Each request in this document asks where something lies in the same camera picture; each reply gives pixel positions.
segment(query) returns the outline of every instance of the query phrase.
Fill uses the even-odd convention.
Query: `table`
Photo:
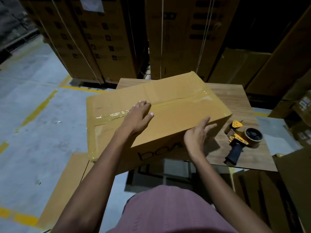
[[[148,79],[121,78],[116,89],[135,86],[150,82]],[[249,104],[245,91],[241,85],[206,83],[207,86],[222,100],[232,112],[232,117],[215,137],[216,150],[209,152],[207,160],[211,164],[225,166],[225,157],[229,154],[231,146],[224,129],[232,120],[243,120],[243,126],[258,129],[258,123]],[[276,171],[273,158],[265,140],[262,140],[258,148],[244,147],[238,163],[235,167]]]

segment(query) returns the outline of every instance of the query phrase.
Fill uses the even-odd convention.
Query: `concrete floor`
[[[0,232],[43,232],[5,213],[40,217],[70,155],[87,152],[86,98],[96,93],[59,87],[68,72],[41,37],[0,69],[0,145],[8,144],[0,153]],[[300,149],[283,120],[257,120],[272,155]],[[126,179],[127,173],[115,178],[100,232],[116,225],[135,194],[124,191]]]

